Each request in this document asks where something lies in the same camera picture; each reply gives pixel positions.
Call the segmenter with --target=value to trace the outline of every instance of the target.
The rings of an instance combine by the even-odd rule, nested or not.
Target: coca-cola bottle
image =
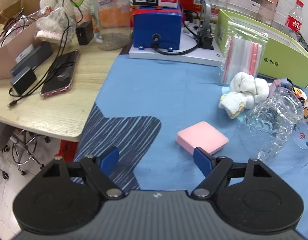
[[[289,12],[288,18],[286,20],[285,25],[288,27],[289,34],[291,37],[295,36],[298,37],[300,33],[300,28],[302,26],[302,9],[304,3],[300,0],[296,1],[296,6]]]

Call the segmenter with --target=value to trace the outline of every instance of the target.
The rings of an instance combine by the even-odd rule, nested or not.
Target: green box
[[[226,10],[220,10],[214,32],[223,55],[229,21],[268,35],[269,41],[258,69],[259,74],[275,79],[287,77],[296,86],[308,86],[308,52],[297,41],[266,24]]]

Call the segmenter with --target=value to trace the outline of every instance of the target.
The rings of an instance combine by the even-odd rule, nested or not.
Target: pink sponge
[[[190,154],[196,147],[201,147],[213,154],[229,142],[228,138],[207,122],[199,122],[177,133],[177,143]]]

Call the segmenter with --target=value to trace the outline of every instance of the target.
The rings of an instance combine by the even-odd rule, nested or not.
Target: tiled floor
[[[47,164],[59,152],[59,147],[60,140],[51,138],[51,142],[47,144],[44,137],[40,136],[35,157],[41,163]],[[0,153],[0,168],[9,174],[9,179],[4,180],[0,173],[0,238],[2,240],[9,240],[20,231],[12,210],[13,200],[40,171],[40,167],[33,161],[29,161],[21,167],[27,171],[25,176],[19,173],[17,166],[12,162],[11,150],[7,153]]]

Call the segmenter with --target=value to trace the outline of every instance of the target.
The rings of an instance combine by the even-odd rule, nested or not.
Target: black phone
[[[41,96],[46,98],[71,89],[78,55],[79,51],[75,50],[57,57],[49,69]]]

